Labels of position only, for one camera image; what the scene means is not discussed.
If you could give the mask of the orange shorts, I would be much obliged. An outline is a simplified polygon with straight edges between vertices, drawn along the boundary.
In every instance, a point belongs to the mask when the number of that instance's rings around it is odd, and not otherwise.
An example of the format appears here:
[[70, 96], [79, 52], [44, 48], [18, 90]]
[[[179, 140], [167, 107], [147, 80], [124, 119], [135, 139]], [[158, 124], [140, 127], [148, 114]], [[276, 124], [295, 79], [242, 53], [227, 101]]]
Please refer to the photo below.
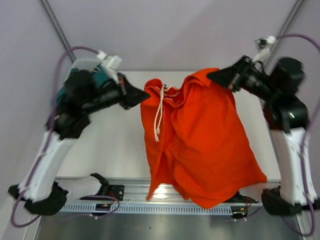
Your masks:
[[187, 76], [181, 87], [146, 82], [140, 105], [151, 199], [170, 184], [185, 199], [210, 209], [239, 189], [265, 183], [237, 114], [233, 93], [208, 78], [214, 68]]

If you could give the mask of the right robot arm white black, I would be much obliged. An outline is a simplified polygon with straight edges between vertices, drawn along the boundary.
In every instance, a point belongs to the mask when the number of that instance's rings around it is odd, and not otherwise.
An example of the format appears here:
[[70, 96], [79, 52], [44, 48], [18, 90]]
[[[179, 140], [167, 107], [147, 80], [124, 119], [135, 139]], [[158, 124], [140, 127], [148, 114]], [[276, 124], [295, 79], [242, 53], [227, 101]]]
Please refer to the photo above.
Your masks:
[[266, 74], [244, 55], [235, 64], [208, 73], [207, 78], [232, 92], [246, 90], [264, 102], [263, 115], [273, 134], [281, 176], [278, 187], [262, 191], [265, 210], [282, 217], [318, 210], [320, 200], [307, 153], [311, 121], [307, 106], [296, 95], [305, 78], [303, 64], [282, 57], [271, 74]]

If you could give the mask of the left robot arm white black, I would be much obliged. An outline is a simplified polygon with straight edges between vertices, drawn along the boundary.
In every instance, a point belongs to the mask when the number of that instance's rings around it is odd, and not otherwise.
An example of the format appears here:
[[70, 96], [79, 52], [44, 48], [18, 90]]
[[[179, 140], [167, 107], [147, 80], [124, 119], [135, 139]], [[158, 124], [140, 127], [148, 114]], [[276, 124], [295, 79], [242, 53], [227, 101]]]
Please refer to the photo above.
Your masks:
[[98, 173], [71, 184], [59, 184], [55, 179], [70, 148], [90, 125], [91, 114], [114, 105], [129, 110], [150, 98], [121, 72], [116, 76], [119, 82], [103, 70], [70, 71], [57, 94], [56, 107], [45, 126], [43, 146], [28, 176], [8, 189], [14, 199], [24, 202], [29, 213], [52, 216], [68, 200], [103, 200], [110, 196], [109, 181]]

